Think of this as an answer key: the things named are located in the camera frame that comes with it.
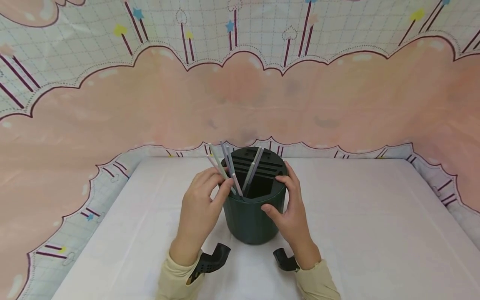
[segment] person's right hand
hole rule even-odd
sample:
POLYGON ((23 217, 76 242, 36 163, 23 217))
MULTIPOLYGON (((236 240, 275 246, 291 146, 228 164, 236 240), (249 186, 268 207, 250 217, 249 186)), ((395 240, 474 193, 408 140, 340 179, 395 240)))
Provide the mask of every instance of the person's right hand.
POLYGON ((262 210, 278 227, 282 237, 288 242, 295 258, 303 270, 309 270, 322 260, 318 247, 310 237, 305 206, 301 198, 300 181, 292 167, 285 162, 288 176, 277 176, 276 180, 284 183, 288 189, 288 205, 281 214, 270 204, 262 205, 262 210))

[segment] beige sleeve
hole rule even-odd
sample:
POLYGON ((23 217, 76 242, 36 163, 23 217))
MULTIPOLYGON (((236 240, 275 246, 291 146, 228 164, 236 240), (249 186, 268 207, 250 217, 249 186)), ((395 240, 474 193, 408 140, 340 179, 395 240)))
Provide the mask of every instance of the beige sleeve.
POLYGON ((202 251, 198 253, 196 262, 188 267, 176 264, 168 252, 162 264, 158 291, 155 300, 195 300, 204 281, 205 274, 201 274, 190 284, 189 277, 200 260, 202 251))
POLYGON ((295 277, 305 300, 340 300, 325 260, 311 270, 298 270, 295 277))

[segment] dark green pen holder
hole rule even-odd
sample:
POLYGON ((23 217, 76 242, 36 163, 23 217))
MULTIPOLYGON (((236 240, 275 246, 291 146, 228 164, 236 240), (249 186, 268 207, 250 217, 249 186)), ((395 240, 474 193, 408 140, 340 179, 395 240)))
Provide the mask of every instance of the dark green pen holder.
MULTIPOLYGON (((243 187, 257 147, 247 147, 232 152, 233 166, 240 187, 243 187)), ((247 193, 240 197, 230 192, 223 204, 227 226, 231 234, 241 242, 260 245, 271 240, 278 228, 261 210, 263 204, 271 204, 283 213, 285 184, 275 180, 277 175, 288 175, 283 159, 274 152, 264 149, 257 171, 247 193)))

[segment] pencil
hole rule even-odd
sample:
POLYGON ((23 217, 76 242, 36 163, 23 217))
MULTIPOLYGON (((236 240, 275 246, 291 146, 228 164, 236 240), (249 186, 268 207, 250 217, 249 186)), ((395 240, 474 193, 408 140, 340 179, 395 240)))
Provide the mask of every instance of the pencil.
POLYGON ((247 184, 247 189, 250 188, 250 185, 252 184, 253 177, 255 176, 255 172, 257 171, 258 164, 260 163, 260 160, 262 159, 262 154, 264 153, 264 149, 260 148, 260 154, 257 157, 257 160, 255 161, 255 165, 253 166, 252 173, 250 174, 250 178, 248 179, 248 184, 247 184))
POLYGON ((235 173, 235 171, 233 171, 232 167, 230 166, 230 161, 228 160, 227 150, 225 149, 225 145, 223 145, 223 141, 220 141, 220 147, 222 148, 223 158, 225 159, 225 164, 227 165, 228 172, 230 173, 230 175, 232 175, 233 173, 235 173))
POLYGON ((243 193, 241 192, 240 184, 237 179, 237 175, 235 173, 232 174, 233 180, 235 181, 235 185, 237 186, 237 191, 239 192, 240 197, 243 197, 243 193))
POLYGON ((213 162, 212 157, 207 154, 207 158, 208 158, 208 160, 210 161, 210 163, 212 164, 212 166, 214 166, 214 167, 216 168, 216 170, 218 171, 218 173, 220 173, 220 175, 222 175, 222 171, 220 171, 220 168, 213 162))
POLYGON ((245 177, 245 181, 243 182, 243 188, 241 189, 243 193, 245 193, 247 189, 247 183, 248 183, 248 180, 250 179, 250 175, 252 175, 253 166, 255 166, 254 162, 252 162, 252 164, 250 165, 250 168, 248 169, 248 172, 247 172, 247 177, 245 177))
MULTIPOLYGON (((207 158, 208 158, 208 160, 210 161, 210 163, 212 164, 212 166, 214 166, 214 167, 216 168, 217 172, 220 173, 220 175, 222 175, 223 179, 227 180, 228 177, 225 178, 226 174, 225 174, 225 176, 223 176, 223 173, 222 173, 222 171, 221 171, 221 169, 223 169, 223 168, 220 169, 220 167, 217 166, 217 165, 213 162, 213 159, 212 159, 211 156, 209 156, 208 154, 207 154, 207 158)), ((237 194, 237 193, 235 192, 235 189, 234 189, 233 187, 231 187, 230 190, 232 191, 232 193, 233 193, 234 195, 237 194)))
POLYGON ((233 166, 233 158, 232 158, 232 153, 230 152, 230 147, 227 145, 227 156, 228 156, 228 161, 230 163, 230 168, 228 169, 230 171, 230 174, 235 173, 235 167, 233 166))
POLYGON ((216 164, 217 164, 218 168, 220 169, 220 174, 222 174, 223 178, 225 180, 227 180, 228 176, 227 176, 225 170, 223 169, 222 164, 220 163, 220 160, 218 159, 218 156, 215 154, 215 151, 213 150, 212 144, 208 143, 208 146, 210 147, 210 151, 212 151, 212 154, 213 154, 213 157, 215 158, 216 164))

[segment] black wrist strap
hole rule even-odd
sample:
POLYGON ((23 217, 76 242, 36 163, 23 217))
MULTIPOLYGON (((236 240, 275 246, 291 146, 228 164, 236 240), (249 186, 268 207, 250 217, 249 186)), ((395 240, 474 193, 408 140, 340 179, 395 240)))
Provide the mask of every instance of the black wrist strap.
POLYGON ((283 271, 297 271, 300 269, 297 261, 295 260, 295 256, 292 255, 291 257, 287 257, 285 249, 283 248, 278 248, 275 250, 273 252, 273 256, 275 257, 278 267, 283 271))
POLYGON ((202 273, 211 273, 223 267, 223 265, 227 261, 229 254, 230 248, 220 243, 216 245, 212 255, 202 253, 202 255, 200 255, 200 260, 198 261, 197 266, 195 267, 192 275, 187 281, 187 284, 195 281, 202 273))

